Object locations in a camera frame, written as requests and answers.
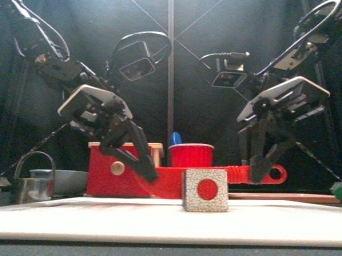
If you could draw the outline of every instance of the metal cup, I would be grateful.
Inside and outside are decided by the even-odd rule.
[[[51,178],[20,178],[24,162],[32,155],[36,154],[45,155],[50,159],[53,176]],[[55,188],[55,173],[55,161],[47,153],[42,151],[32,151],[26,154],[19,161],[15,171],[12,203],[24,204],[51,200]]]

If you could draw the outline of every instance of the cable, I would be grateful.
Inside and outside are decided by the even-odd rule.
[[[35,16],[35,18],[53,30],[53,32],[58,35],[61,41],[62,41],[62,44],[63,44],[63,50],[65,52],[67,53],[67,56],[65,57],[65,60],[63,61],[69,61],[70,60],[70,48],[69,48],[69,45],[67,45],[67,42],[62,36],[62,34],[58,32],[58,30],[39,17],[39,15],[24,5],[24,3],[20,1],[20,5],[22,7]]]

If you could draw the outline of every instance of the black backdrop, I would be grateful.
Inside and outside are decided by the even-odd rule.
[[[167,152],[170,128],[185,142],[216,146],[216,165],[241,164],[237,116],[249,100],[244,88],[214,88],[195,72],[198,59],[214,52],[246,52],[248,68],[258,72],[293,42],[293,28],[321,1],[292,0],[32,0],[27,6],[62,33],[74,59],[101,75],[119,39],[139,31],[157,30],[174,35],[173,69],[167,63],[157,74],[122,89],[150,142],[161,142]],[[34,145],[65,121],[57,110],[65,95],[57,83],[47,83],[18,56],[0,13],[0,171],[8,169]],[[341,174],[341,42],[324,60],[326,87],[332,91],[330,111],[310,118],[298,127],[298,140]],[[316,80],[313,70],[310,79]],[[169,72],[174,83],[170,85]],[[70,128],[42,147],[61,169],[87,171],[87,138]],[[280,186],[233,186],[232,189],[277,191],[328,191],[334,179],[297,148],[280,162],[286,166],[289,181]],[[26,168],[45,168],[34,160]]]

